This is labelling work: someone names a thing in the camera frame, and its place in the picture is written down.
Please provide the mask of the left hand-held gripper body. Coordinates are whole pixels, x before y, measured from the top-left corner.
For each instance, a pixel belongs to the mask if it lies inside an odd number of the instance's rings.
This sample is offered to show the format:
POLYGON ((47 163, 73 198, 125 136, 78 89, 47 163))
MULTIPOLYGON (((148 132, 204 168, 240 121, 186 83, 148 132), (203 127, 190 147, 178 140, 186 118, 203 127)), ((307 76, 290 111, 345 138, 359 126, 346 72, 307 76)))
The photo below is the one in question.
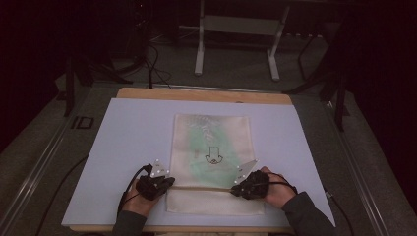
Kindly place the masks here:
POLYGON ((139 178, 136 190, 147 200, 153 201, 162 196, 162 189, 159 183, 169 177, 169 171, 157 159, 153 164, 143 166, 136 176, 139 178))

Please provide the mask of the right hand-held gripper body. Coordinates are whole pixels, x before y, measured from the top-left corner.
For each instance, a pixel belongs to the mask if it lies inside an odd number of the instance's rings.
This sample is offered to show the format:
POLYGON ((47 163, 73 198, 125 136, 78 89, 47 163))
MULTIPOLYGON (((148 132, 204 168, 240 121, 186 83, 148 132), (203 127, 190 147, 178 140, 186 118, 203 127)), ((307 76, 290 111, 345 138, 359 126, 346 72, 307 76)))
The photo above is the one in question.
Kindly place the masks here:
POLYGON ((257 160, 252 160, 237 166, 235 185, 242 185, 246 199, 262 199, 268 192, 269 177, 261 170, 255 170, 257 160))

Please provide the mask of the beige mesh zip bag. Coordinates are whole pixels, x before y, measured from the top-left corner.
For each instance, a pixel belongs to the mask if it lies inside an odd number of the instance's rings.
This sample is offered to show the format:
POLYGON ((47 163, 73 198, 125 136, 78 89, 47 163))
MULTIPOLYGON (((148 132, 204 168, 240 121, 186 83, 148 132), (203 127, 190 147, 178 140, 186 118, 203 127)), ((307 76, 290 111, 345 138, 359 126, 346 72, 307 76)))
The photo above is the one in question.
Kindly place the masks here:
POLYGON ((189 148, 190 127, 205 123, 221 123, 227 130, 243 164, 255 160, 250 119, 239 116, 177 114, 171 152, 170 174, 175 183, 167 193, 167 210, 176 213, 248 216, 263 214, 264 204, 247 201, 228 193, 228 188, 195 186, 189 170, 192 152, 189 148))

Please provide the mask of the person's left hand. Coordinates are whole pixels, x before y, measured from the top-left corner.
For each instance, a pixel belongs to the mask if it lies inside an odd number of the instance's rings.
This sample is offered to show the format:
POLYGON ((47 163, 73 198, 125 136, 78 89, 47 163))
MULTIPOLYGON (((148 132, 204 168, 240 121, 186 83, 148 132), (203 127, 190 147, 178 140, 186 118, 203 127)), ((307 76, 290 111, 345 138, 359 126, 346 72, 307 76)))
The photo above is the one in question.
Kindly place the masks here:
POLYGON ((159 202, 159 199, 153 201, 147 200, 142 197, 139 192, 132 188, 126 196, 126 202, 122 209, 136 214, 148 217, 154 206, 159 202))

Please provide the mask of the person's right hand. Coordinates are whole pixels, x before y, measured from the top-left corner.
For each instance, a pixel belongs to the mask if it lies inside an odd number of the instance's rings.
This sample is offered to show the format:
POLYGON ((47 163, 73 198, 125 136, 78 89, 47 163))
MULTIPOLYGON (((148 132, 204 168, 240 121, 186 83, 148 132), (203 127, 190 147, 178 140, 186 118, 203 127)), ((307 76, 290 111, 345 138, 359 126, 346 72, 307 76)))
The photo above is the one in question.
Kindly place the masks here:
POLYGON ((282 208, 296 196, 296 193, 282 175, 273 173, 266 166, 262 167, 261 171, 266 173, 272 182, 272 185, 268 187, 267 195, 264 197, 266 203, 277 208, 282 208))

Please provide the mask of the green garment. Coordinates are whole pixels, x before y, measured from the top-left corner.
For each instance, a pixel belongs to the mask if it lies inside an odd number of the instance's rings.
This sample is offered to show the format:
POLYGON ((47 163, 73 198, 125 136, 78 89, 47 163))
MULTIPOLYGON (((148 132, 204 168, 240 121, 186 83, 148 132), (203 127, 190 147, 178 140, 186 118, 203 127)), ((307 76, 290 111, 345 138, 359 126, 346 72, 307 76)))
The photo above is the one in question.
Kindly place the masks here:
POLYGON ((241 162, 237 149, 221 123, 190 127, 189 170, 195 186, 228 188, 234 184, 241 162))

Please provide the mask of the pale blue table mat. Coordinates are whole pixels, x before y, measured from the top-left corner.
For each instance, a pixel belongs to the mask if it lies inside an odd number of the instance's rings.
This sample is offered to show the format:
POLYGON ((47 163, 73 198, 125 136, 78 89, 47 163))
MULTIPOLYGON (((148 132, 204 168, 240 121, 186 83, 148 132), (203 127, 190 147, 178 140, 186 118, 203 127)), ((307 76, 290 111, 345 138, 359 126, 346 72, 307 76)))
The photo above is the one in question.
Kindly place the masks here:
POLYGON ((291 105, 114 98, 62 223, 73 230, 111 227, 122 193, 144 165, 170 161, 177 114, 246 116, 255 157, 307 192, 326 216, 328 204, 296 109, 291 105))

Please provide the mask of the wooden table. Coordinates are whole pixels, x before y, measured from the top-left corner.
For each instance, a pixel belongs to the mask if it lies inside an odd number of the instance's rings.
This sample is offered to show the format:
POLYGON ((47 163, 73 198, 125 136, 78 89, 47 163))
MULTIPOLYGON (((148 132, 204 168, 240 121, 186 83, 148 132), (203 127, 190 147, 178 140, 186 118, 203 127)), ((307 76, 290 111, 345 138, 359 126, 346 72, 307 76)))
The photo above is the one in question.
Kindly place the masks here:
MULTIPOLYGON (((221 90, 198 90, 198 89, 161 89, 161 88, 120 88, 117 98, 133 99, 170 99, 185 101, 204 102, 226 102, 234 104, 280 104, 291 105, 292 101, 288 95, 275 93, 255 93, 243 91, 221 91, 221 90)), ((146 231, 151 232, 243 232, 243 233, 265 233, 273 232, 280 235, 291 235, 293 230, 289 227, 238 227, 238 226, 146 226, 146 231)))

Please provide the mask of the black tripod stand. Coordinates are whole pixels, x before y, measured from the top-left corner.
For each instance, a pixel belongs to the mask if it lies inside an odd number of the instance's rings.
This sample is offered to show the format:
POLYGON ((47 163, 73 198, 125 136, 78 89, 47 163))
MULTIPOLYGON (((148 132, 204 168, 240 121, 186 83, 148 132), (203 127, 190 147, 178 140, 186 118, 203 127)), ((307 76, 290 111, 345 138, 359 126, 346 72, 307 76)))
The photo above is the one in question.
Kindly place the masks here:
POLYGON ((94 61, 86 54, 70 51, 65 64, 65 90, 60 91, 57 96, 58 100, 64 100, 66 102, 65 117, 68 117, 75 107, 75 78, 78 78, 83 86, 90 87, 94 82, 91 70, 103 74, 118 84, 131 83, 131 81, 120 77, 115 70, 94 61))
POLYGON ((342 47, 344 41, 345 37, 341 31, 338 31, 318 67, 310 74, 307 81, 298 87, 283 91, 284 94, 298 94, 322 84, 319 99, 326 103, 335 99, 334 123, 340 132, 344 131, 343 113, 347 84, 347 53, 342 47))

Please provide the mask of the white metal stand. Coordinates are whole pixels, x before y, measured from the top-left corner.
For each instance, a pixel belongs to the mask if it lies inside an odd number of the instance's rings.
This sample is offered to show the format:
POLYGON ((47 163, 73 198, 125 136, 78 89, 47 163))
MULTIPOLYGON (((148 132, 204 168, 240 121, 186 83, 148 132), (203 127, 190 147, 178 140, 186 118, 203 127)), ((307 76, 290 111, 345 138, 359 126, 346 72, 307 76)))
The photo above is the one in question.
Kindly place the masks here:
POLYGON ((278 72, 275 54, 283 35, 283 30, 289 15, 289 11, 290 6, 286 5, 283 8, 278 20, 207 15, 205 13, 205 0, 200 0, 199 44, 197 48, 197 57, 194 71, 195 75, 200 76, 203 73, 205 58, 204 37, 206 31, 268 35, 272 36, 274 39, 271 48, 267 50, 269 71, 271 79, 278 82, 280 80, 280 75, 278 72))

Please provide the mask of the black rectangular floor frame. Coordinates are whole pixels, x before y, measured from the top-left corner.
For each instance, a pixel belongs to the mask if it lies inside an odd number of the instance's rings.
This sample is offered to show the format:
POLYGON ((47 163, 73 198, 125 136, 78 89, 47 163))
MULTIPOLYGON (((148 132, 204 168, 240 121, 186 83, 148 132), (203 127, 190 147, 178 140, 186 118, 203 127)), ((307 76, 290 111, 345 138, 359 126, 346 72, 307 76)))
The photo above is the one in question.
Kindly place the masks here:
POLYGON ((90 129, 94 123, 92 117, 86 116, 77 116, 73 121, 71 128, 72 129, 90 129))

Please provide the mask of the aluminium floor rail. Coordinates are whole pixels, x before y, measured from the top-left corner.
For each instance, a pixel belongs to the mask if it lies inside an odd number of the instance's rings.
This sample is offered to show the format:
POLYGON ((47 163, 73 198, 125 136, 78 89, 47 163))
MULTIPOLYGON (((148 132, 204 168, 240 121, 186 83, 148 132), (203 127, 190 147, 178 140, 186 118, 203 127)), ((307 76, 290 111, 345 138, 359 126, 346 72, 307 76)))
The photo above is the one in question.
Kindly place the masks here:
POLYGON ((337 140, 340 142, 340 145, 343 149, 347 161, 347 168, 350 172, 352 181, 356 187, 359 198, 368 215, 368 218, 372 224, 376 236, 390 236, 387 231, 387 227, 384 223, 384 220, 382 219, 380 211, 374 201, 369 186, 366 183, 365 178, 360 170, 360 166, 358 165, 352 148, 349 145, 345 134, 341 132, 338 129, 338 126, 335 124, 335 121, 333 119, 333 115, 335 114, 335 106, 329 101, 324 102, 323 107, 326 112, 327 118, 335 131, 337 140))
POLYGON ((66 117, 51 140, 43 150, 40 158, 34 168, 24 180, 18 190, 17 195, 13 198, 11 205, 7 208, 5 214, 0 219, 0 236, 9 236, 18 217, 21 215, 28 204, 32 194, 37 188, 39 181, 44 175, 47 166, 52 161, 57 149, 59 148, 63 136, 74 121, 74 117, 66 117))

